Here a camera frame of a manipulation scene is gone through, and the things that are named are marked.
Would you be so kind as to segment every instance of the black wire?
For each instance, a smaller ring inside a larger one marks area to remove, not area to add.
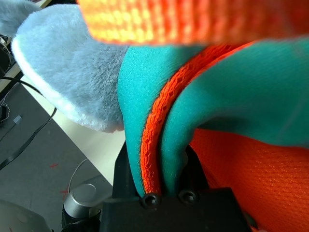
[[[24,82],[22,80],[18,80],[18,79],[15,79],[13,77],[0,77],[0,80],[10,80],[10,81],[15,81],[15,82],[19,82],[19,83],[22,83],[23,85],[26,85],[28,86],[29,88],[33,89],[34,91],[38,92],[39,94],[41,94],[41,92],[38,91],[38,89],[34,86],[32,86],[31,84],[27,83],[27,82]]]
[[[35,87],[33,87],[32,85],[28,84],[27,82],[15,79],[15,78],[11,78],[11,77],[1,77],[0,80],[11,80],[11,81],[15,81],[15,82],[19,82],[22,83],[28,87],[30,87],[31,89],[35,90],[36,92],[38,92],[39,94],[41,94]],[[15,151],[12,155],[10,155],[8,158],[6,158],[1,164],[0,164],[0,171],[5,168],[9,163],[11,163],[14,159],[16,159],[28,146],[29,144],[32,142],[32,140],[35,138],[35,136],[43,129],[43,127],[46,126],[46,124],[52,120],[53,116],[55,115],[57,109],[56,107],[54,108],[53,113],[50,115],[49,119],[47,120],[47,122],[45,122],[43,125],[41,125],[39,128],[37,128],[34,133],[31,135],[31,137],[17,150]]]
[[[14,128],[14,126],[16,126],[15,123],[14,123],[14,125],[4,134],[4,136],[2,136],[2,138],[0,138],[0,142],[1,142],[2,139],[4,139],[4,137]]]

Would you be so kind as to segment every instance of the orange fabric edge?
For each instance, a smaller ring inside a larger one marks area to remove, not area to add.
[[[158,139],[165,118],[178,95],[205,70],[252,44],[254,42],[241,46],[211,45],[185,63],[162,88],[148,115],[141,139],[140,167],[146,193],[161,194]]]
[[[91,35],[115,44],[243,43],[309,33],[308,0],[78,0]]]

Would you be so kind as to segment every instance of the fluffy plush fabric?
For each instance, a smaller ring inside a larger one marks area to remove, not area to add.
[[[26,0],[0,0],[0,34],[14,37],[29,14],[41,8]]]
[[[12,48],[23,73],[68,118],[98,131],[123,130],[117,81],[128,46],[92,39],[78,5],[30,14]]]

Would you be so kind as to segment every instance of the black screw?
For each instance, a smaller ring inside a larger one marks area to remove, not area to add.
[[[192,190],[182,190],[179,193],[179,199],[183,204],[186,205],[193,205],[198,200],[197,194]]]
[[[146,209],[155,208],[161,204],[161,197],[154,193],[148,193],[142,198],[141,204]]]

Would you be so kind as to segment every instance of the orange fabric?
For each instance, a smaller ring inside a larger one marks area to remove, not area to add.
[[[78,0],[91,35],[132,44],[246,43],[309,33],[308,0]]]
[[[158,139],[166,115],[178,95],[201,72],[204,72],[225,57],[252,44],[248,43],[243,46],[209,46],[184,64],[165,84],[159,97],[154,101],[141,139],[140,167],[146,193],[161,194],[157,164]]]
[[[267,232],[309,231],[309,150],[196,130],[190,144],[212,188],[231,187]]]

